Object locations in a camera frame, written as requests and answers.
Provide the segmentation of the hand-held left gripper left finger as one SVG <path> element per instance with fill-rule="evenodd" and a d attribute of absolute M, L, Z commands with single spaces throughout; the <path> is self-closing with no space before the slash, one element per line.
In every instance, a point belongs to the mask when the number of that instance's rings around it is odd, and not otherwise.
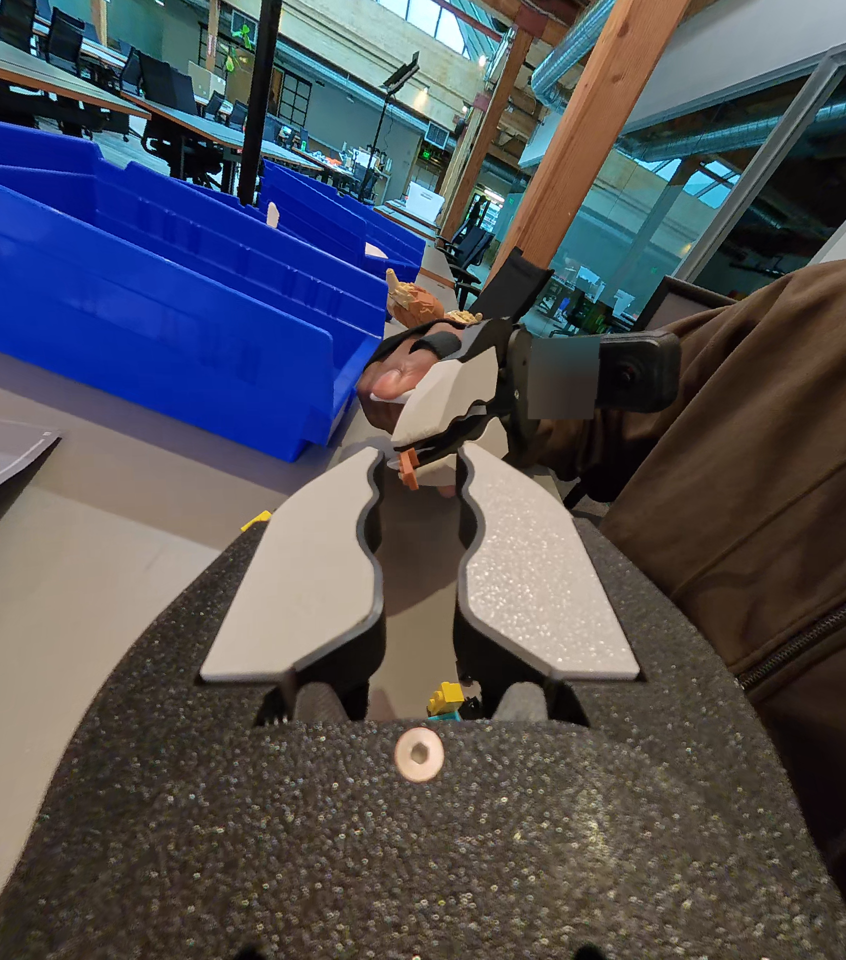
<path fill-rule="evenodd" d="M 264 525 L 201 667 L 205 683 L 304 683 L 384 631 L 375 558 L 384 451 L 365 446 L 302 486 Z"/>

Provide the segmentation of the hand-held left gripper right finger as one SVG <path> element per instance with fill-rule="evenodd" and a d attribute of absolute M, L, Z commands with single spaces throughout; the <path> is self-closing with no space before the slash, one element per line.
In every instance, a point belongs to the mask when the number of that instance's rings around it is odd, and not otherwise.
<path fill-rule="evenodd" d="M 474 441 L 457 463 L 475 520 L 457 577 L 464 620 L 548 680 L 636 680 L 638 661 L 562 502 Z"/>

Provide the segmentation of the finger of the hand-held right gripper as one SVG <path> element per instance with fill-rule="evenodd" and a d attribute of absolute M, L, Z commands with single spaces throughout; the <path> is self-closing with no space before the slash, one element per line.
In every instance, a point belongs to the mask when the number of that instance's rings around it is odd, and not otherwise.
<path fill-rule="evenodd" d="M 394 450 L 420 450 L 445 439 L 453 425 L 470 416 L 474 405 L 486 407 L 493 400 L 498 377 L 496 354 L 437 361 L 406 394 L 391 435 Z"/>
<path fill-rule="evenodd" d="M 435 404 L 409 404 L 409 447 L 415 448 L 419 487 L 455 483 L 457 456 L 467 441 L 478 441 L 499 453 L 499 421 L 492 403 L 474 403 L 466 413 L 448 419 Z"/>

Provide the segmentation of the person's right forearm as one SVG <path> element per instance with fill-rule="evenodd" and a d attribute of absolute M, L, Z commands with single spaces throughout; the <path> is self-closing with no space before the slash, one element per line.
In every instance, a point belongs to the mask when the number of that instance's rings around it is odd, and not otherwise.
<path fill-rule="evenodd" d="M 620 507 L 789 498 L 846 453 L 846 259 L 794 271 L 731 306 L 672 323 L 676 399 L 655 414 L 544 419 L 515 466 L 580 481 Z"/>

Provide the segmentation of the grey desk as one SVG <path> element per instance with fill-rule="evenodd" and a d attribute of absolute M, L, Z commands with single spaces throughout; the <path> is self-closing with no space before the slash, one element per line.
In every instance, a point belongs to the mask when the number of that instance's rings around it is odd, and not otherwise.
<path fill-rule="evenodd" d="M 141 633 L 262 509 L 376 434 L 286 463 L 0 354 L 0 420 L 62 440 L 0 519 L 0 892 L 69 743 Z"/>

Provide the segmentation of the wooden office desk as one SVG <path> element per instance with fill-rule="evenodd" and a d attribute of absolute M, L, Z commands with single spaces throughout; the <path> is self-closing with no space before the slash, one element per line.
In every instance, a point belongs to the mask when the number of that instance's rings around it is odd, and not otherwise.
<path fill-rule="evenodd" d="M 144 119 L 151 116 L 139 104 L 96 87 L 3 41 L 0 41 L 0 80 L 13 87 L 50 92 L 111 112 Z"/>
<path fill-rule="evenodd" d="M 184 137 L 207 140 L 228 150 L 231 154 L 241 154 L 244 149 L 245 134 L 235 127 L 188 114 L 162 103 L 150 102 L 142 96 L 127 91 L 122 91 L 119 95 L 151 117 L 159 117 L 178 130 L 184 131 Z M 261 158 L 304 171 L 323 172 L 321 165 L 311 161 L 305 153 L 287 150 L 268 139 L 261 140 Z"/>

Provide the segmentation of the person's right hand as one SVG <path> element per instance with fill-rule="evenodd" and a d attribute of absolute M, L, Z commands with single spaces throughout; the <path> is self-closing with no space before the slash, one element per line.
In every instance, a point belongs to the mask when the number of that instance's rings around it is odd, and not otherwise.
<path fill-rule="evenodd" d="M 419 329 L 406 332 L 403 340 L 381 360 L 369 364 L 357 383 L 357 395 L 363 414 L 370 426 L 387 434 L 393 430 L 404 406 L 393 400 L 414 390 L 439 358 L 428 348 L 415 352 L 412 347 L 426 333 Z"/>

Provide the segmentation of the black office chair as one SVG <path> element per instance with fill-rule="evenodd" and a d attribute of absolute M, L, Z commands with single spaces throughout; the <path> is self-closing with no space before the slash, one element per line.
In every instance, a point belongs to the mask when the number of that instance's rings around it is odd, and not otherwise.
<path fill-rule="evenodd" d="M 482 284 L 471 312 L 484 320 L 508 319 L 519 323 L 534 306 L 554 271 L 527 260 L 513 247 L 499 270 Z"/>
<path fill-rule="evenodd" d="M 482 290 L 482 281 L 471 268 L 480 265 L 493 239 L 493 233 L 481 226 L 469 229 L 458 242 L 436 238 L 434 248 L 447 260 L 459 308 L 465 308 L 469 297 L 476 298 Z"/>

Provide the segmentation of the brown toy figure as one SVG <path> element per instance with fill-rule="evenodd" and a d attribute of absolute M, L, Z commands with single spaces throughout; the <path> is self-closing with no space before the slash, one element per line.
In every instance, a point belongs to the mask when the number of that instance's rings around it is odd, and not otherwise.
<path fill-rule="evenodd" d="M 441 302 L 430 292 L 415 283 L 400 281 L 392 268 L 385 271 L 387 297 L 385 307 L 388 315 L 411 330 L 445 318 Z"/>

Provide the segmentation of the dark computer monitor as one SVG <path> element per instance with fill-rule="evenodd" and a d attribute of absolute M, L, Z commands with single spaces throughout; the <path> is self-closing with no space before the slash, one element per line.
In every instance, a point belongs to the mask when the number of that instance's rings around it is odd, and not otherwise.
<path fill-rule="evenodd" d="M 736 300 L 696 284 L 664 276 L 630 330 L 657 330 L 706 310 L 732 306 Z"/>

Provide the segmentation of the white box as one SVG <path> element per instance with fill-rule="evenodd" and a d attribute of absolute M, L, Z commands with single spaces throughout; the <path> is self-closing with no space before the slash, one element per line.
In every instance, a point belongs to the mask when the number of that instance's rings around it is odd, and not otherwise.
<path fill-rule="evenodd" d="M 444 206 L 445 198 L 417 181 L 411 181 L 406 189 L 404 206 L 407 213 L 428 223 L 435 224 Z"/>

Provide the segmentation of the blue plastic bin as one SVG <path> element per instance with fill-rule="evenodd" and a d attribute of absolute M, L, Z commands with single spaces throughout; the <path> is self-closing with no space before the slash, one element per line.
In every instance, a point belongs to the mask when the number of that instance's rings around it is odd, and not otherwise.
<path fill-rule="evenodd" d="M 417 280 L 425 242 L 407 228 L 272 161 L 264 160 L 261 170 L 259 207 L 267 213 L 275 206 L 281 233 L 379 279 L 392 270 L 399 282 Z"/>
<path fill-rule="evenodd" d="M 0 185 L 1 354 L 292 462 L 373 348 Z"/>
<path fill-rule="evenodd" d="M 327 331 L 335 366 L 384 337 L 382 279 L 267 225 L 236 198 L 1 122 L 0 186 Z"/>

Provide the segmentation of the brown jacket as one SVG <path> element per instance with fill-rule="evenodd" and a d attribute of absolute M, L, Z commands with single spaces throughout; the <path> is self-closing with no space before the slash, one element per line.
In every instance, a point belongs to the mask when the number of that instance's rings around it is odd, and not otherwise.
<path fill-rule="evenodd" d="M 846 899 L 846 465 L 743 537 L 717 544 L 707 568 L 692 547 L 717 521 L 755 522 L 762 491 L 740 511 L 675 505 L 623 523 L 619 498 L 602 533 L 689 618 L 735 674 L 783 762 L 813 841 Z"/>

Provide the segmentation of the thick wooden post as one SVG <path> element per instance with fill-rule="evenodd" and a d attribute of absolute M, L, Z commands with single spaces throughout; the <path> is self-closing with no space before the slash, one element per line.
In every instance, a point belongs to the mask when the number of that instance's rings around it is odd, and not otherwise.
<path fill-rule="evenodd" d="M 531 264 L 550 267 L 689 5 L 688 1 L 621 1 L 609 8 L 549 147 L 501 242 L 491 278 L 514 249 Z"/>

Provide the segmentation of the grey metal partition frame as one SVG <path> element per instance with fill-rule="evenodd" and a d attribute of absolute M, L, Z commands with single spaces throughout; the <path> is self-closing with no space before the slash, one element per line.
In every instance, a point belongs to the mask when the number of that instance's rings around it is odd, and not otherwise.
<path fill-rule="evenodd" d="M 675 277 L 741 299 L 819 255 L 846 222 L 846 49 L 826 54 Z"/>

